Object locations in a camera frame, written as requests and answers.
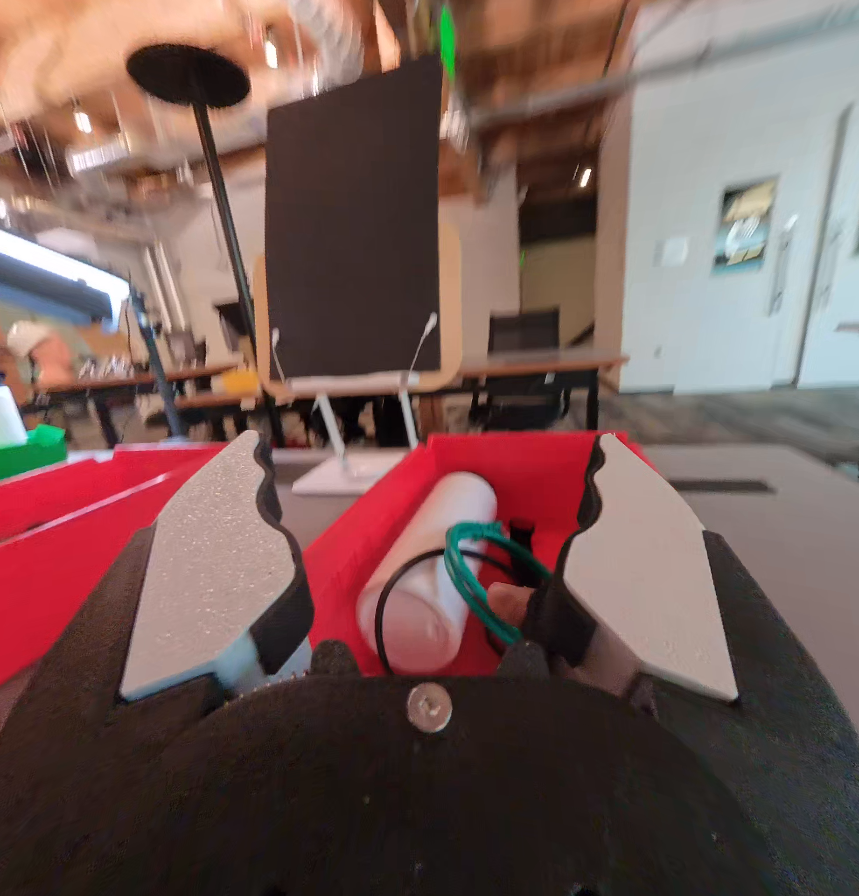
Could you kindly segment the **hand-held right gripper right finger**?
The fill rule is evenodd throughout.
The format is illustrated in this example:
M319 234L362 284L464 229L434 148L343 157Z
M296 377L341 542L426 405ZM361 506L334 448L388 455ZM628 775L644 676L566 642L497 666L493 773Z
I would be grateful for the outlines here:
M581 659L554 649L566 676L615 697L647 676L734 702L703 524L614 434L598 437L587 472L591 509L564 544L557 574L569 607L596 625Z

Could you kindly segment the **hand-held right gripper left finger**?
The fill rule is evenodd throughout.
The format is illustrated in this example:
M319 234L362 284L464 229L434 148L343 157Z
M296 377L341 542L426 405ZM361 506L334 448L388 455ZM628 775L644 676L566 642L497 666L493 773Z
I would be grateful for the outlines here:
M123 699L199 677L241 696L308 672L314 604L281 515L270 449L253 431L168 500L154 524Z

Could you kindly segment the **red plastic bin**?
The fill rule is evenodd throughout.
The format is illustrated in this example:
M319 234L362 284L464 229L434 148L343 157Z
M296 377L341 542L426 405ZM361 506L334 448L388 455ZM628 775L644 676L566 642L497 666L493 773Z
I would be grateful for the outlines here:
M515 433L432 436L356 500L310 546L304 566L314 604L309 633L313 649L345 644L366 676L384 666L356 622L356 602L381 556L396 541L405 514L414 511L444 476L470 472L485 479L497 498L496 520L532 523L532 553L549 570L566 538L578 529L585 469L595 433ZM468 609L455 659L443 676L486 676L500 655L482 622Z
M0 482L0 686L43 657L132 535L223 448L119 447Z

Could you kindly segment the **long wooden desk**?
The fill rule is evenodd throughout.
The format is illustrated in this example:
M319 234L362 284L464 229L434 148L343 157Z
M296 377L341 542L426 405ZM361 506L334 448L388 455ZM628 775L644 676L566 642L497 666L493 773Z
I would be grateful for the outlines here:
M184 396L187 384L195 384L204 379L235 371L236 363L205 364L182 367L158 376L152 371L133 375L113 375L107 377L83 377L74 382L52 385L34 385L30 402L24 407L26 412L41 412L62 407L66 403L91 403L94 417L107 448L113 449L123 442L112 416L112 403L121 399L136 399L140 395L157 393L162 397L168 420L168 432L174 438L187 441L189 424L179 417L175 399Z

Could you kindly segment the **black light stand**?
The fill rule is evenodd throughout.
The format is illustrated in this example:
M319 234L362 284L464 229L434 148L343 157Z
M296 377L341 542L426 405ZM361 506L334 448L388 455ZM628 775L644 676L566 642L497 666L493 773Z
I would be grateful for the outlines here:
M155 330L148 311L146 310L144 297L133 284L132 279L128 280L128 286L128 301L133 308L137 326L147 350L150 375L152 375L157 392L162 399L163 413L168 427L169 438L173 442L188 442L189 428L181 419L177 411L174 399L175 392L173 386L168 381L164 365L162 364L161 355L156 342Z

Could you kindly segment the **white roll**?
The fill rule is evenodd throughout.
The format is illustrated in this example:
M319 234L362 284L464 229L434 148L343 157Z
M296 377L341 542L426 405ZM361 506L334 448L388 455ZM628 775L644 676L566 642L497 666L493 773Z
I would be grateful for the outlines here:
M486 523L496 516L494 489L470 472L442 477L418 508L405 514L396 541L381 556L356 602L356 622L371 650L377 648L377 602L396 571L420 554L443 549L446 532L456 523ZM449 666L460 650L468 612L441 555L415 565L392 586L384 607L383 639L391 668L422 675Z

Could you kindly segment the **green plastic bin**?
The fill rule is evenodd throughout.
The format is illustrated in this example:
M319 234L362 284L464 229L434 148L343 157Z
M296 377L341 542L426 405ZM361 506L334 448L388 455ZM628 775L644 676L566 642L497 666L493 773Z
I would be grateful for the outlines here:
M40 424L23 444L0 447L0 481L65 462L65 430Z

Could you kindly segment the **wooden desk with black legs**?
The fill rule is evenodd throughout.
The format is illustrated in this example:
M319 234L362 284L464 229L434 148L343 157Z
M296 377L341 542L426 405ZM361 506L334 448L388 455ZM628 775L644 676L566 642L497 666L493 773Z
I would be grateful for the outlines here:
M458 371L467 392L488 392L488 386L504 379L553 378L555 392L585 390L585 429L596 431L600 422L601 374L619 370L628 361L620 350L580 346L556 350L531 350L488 354L465 359Z

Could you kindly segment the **white cup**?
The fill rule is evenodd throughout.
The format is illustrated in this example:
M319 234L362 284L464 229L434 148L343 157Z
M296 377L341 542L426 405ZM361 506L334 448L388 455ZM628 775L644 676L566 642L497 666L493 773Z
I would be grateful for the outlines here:
M27 430L10 388L0 383L0 449L26 444Z

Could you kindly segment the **studio light panel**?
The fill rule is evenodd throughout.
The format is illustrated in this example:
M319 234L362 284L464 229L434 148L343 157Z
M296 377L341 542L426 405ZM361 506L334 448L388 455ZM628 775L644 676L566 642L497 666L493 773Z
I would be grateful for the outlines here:
M131 291L127 277L0 229L0 302L116 331Z

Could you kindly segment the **black board with wooden rim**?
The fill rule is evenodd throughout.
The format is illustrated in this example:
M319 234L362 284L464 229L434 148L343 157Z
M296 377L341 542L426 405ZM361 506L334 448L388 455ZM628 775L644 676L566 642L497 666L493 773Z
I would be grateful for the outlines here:
M463 355L461 248L439 229L438 55L267 115L253 271L265 392L434 392Z

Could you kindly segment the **black pole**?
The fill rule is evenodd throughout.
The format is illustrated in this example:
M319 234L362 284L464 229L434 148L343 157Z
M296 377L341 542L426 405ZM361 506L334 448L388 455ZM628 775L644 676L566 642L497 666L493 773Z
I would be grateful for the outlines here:
M236 286L244 334L254 349L254 301L209 114L211 109L241 103L251 90L248 76L241 66L213 49L180 43L153 44L134 51L126 61L126 71L150 97L192 110Z

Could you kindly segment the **green exit sign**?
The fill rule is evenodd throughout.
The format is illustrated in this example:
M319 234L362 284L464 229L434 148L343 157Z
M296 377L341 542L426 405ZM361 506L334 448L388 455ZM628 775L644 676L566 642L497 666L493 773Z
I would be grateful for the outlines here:
M439 55L448 79L456 79L457 32L451 7L443 3L436 17Z

